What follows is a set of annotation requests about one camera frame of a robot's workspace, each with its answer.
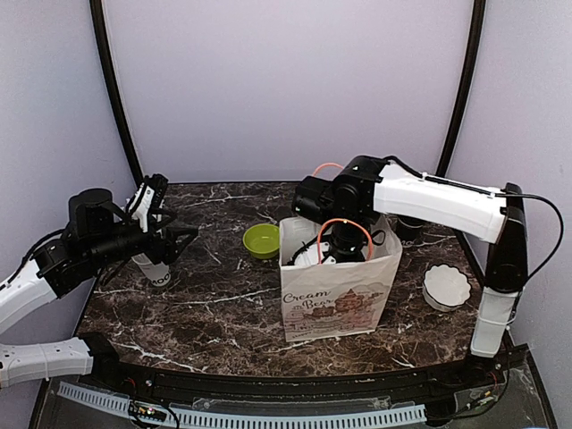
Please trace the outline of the white paper takeout bag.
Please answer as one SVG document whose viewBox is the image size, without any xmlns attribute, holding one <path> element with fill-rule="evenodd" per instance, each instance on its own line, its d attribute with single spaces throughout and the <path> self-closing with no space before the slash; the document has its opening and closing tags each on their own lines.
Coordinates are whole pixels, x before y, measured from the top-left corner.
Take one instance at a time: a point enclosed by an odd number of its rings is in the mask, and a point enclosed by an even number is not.
<svg viewBox="0 0 572 429">
<path fill-rule="evenodd" d="M 365 262 L 337 264 L 332 226 L 351 223 L 367 236 Z M 334 214 L 325 223 L 295 214 L 280 222 L 282 323 L 288 342 L 373 332 L 394 282 L 402 245 L 383 214 L 354 222 Z"/>
</svg>

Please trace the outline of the black paper coffee cup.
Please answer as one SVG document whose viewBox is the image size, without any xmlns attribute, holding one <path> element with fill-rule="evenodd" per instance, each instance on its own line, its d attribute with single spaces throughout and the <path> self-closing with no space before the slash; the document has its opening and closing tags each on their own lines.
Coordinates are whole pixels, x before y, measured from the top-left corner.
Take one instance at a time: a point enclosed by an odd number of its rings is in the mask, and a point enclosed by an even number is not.
<svg viewBox="0 0 572 429">
<path fill-rule="evenodd" d="M 416 244 L 422 234 L 425 221 L 400 215 L 397 217 L 395 233 L 404 247 Z"/>
</svg>

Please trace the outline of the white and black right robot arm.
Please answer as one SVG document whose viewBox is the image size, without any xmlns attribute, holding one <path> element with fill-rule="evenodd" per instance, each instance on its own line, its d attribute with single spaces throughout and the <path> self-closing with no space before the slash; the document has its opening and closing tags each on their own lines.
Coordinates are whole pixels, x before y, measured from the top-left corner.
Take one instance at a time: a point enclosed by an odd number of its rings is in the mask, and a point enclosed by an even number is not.
<svg viewBox="0 0 572 429">
<path fill-rule="evenodd" d="M 396 156 L 357 156 L 333 179 L 332 211 L 354 222 L 377 214 L 401 215 L 462 231 L 488 243 L 485 281 L 470 353 L 457 381 L 476 387 L 491 372 L 517 302 L 534 276 L 528 266 L 527 199 L 554 207 L 518 185 L 471 185 L 418 172 Z"/>
</svg>

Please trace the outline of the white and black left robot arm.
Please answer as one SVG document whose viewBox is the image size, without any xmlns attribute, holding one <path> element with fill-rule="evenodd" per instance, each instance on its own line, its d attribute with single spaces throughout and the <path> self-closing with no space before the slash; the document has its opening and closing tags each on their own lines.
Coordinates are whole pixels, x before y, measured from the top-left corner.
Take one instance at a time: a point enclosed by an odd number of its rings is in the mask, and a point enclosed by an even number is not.
<svg viewBox="0 0 572 429">
<path fill-rule="evenodd" d="M 152 264 L 169 265 L 197 237 L 192 226 L 173 227 L 174 212 L 151 205 L 142 220 L 113 202 L 108 189 L 87 189 L 69 200 L 69 222 L 47 234 L 22 258 L 15 272 L 1 283 L 1 330 L 6 332 L 40 307 L 60 299 L 109 265 L 140 254 Z M 1 385 L 87 375 L 107 390 L 126 382 L 118 355 L 99 333 L 66 341 L 2 345 Z"/>
</svg>

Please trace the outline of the white paper cup holding straws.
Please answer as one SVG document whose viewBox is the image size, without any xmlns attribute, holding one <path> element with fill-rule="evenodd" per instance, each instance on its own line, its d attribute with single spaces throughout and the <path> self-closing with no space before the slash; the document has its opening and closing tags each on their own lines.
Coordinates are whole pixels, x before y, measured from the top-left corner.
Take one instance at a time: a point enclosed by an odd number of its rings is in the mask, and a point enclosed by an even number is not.
<svg viewBox="0 0 572 429">
<path fill-rule="evenodd" d="M 136 255 L 131 260 L 154 287 L 163 287 L 172 279 L 168 265 L 162 262 L 154 264 L 145 254 Z"/>
</svg>

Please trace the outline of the lime green plastic bowl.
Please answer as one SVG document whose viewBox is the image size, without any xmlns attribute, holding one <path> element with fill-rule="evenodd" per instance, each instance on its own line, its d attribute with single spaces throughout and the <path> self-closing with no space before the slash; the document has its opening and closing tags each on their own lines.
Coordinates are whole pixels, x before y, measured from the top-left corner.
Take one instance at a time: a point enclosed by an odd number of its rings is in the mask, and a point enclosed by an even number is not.
<svg viewBox="0 0 572 429">
<path fill-rule="evenodd" d="M 278 255 L 280 248 L 279 227 L 260 223 L 248 228 L 242 237 L 248 253 L 256 259 L 270 259 Z"/>
</svg>

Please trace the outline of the white scalloped ceramic bowl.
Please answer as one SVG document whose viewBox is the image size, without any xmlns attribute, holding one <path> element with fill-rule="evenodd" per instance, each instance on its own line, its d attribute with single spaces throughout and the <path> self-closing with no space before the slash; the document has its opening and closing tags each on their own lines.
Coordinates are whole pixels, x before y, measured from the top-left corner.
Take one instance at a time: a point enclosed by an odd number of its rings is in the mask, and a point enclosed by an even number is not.
<svg viewBox="0 0 572 429">
<path fill-rule="evenodd" d="M 469 300 L 471 285 L 458 268 L 433 265 L 425 272 L 423 295 L 433 309 L 451 312 Z"/>
</svg>

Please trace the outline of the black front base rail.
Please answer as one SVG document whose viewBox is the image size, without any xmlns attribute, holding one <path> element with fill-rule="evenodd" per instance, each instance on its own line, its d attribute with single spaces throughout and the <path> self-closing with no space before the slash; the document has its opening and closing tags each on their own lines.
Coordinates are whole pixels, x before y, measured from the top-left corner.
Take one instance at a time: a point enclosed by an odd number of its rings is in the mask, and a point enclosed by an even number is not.
<svg viewBox="0 0 572 429">
<path fill-rule="evenodd" d="M 427 421 L 393 428 L 553 428 L 556 419 L 525 346 L 507 347 L 491 362 L 471 359 L 376 374 L 268 378 L 175 372 L 123 363 L 42 384 L 33 428 L 144 428 L 57 395 L 61 382 L 162 406 L 200 399 L 246 402 L 367 402 L 379 408 L 423 405 Z"/>
</svg>

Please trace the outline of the black left frame post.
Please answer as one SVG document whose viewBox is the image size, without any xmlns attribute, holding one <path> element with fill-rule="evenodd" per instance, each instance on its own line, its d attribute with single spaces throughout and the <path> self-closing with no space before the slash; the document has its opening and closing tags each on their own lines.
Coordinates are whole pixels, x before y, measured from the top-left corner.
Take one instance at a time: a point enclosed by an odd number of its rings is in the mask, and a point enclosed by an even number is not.
<svg viewBox="0 0 572 429">
<path fill-rule="evenodd" d="M 94 36 L 97 44 L 97 51 L 100 61 L 101 70 L 104 77 L 105 88 L 109 103 L 112 109 L 116 129 L 122 144 L 122 150 L 125 155 L 130 176 L 134 183 L 138 186 L 144 177 L 136 148 L 130 134 L 130 127 L 127 116 L 124 111 L 122 96 L 120 94 L 119 85 L 114 69 L 113 55 L 107 34 L 104 16 L 104 2 L 101 0 L 90 0 L 89 9 L 91 14 Z"/>
</svg>

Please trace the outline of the black frame post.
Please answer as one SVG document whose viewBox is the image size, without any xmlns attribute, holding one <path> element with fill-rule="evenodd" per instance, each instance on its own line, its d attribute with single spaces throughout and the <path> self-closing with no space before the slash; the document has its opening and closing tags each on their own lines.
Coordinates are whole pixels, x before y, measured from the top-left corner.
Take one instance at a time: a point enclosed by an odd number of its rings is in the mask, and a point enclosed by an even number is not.
<svg viewBox="0 0 572 429">
<path fill-rule="evenodd" d="M 485 0 L 473 1 L 471 20 L 467 35 L 466 52 L 459 77 L 457 95 L 455 98 L 454 106 L 452 108 L 449 127 L 443 142 L 441 155 L 435 173 L 439 177 L 446 176 L 458 141 L 458 135 L 460 133 L 470 89 L 473 82 L 475 66 L 484 26 L 485 11 Z"/>
<path fill-rule="evenodd" d="M 114 69 L 113 55 L 107 34 L 104 16 L 104 2 L 101 0 L 90 0 L 89 9 L 91 14 L 94 36 L 97 44 L 97 51 L 100 61 L 101 70 L 104 77 L 105 88 L 109 103 L 112 109 L 116 129 L 122 144 L 122 150 L 125 155 L 130 176 L 134 183 L 138 186 L 144 177 L 136 148 L 130 134 L 130 127 L 127 116 L 124 111 L 122 96 L 120 94 L 119 85 Z"/>
</svg>

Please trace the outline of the black right frame post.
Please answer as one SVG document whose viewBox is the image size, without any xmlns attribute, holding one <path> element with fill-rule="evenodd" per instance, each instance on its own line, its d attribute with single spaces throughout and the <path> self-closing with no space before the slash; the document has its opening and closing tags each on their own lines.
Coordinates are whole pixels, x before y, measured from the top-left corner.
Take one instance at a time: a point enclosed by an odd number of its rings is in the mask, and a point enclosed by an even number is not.
<svg viewBox="0 0 572 429">
<path fill-rule="evenodd" d="M 449 127 L 443 142 L 441 155 L 435 173 L 439 177 L 446 176 L 458 141 L 458 135 L 460 133 L 470 89 L 473 82 L 475 66 L 484 26 L 485 11 L 485 0 L 473 1 L 471 20 L 467 35 L 466 52 L 459 77 L 457 95 L 455 98 L 454 106 L 452 108 Z"/>
</svg>

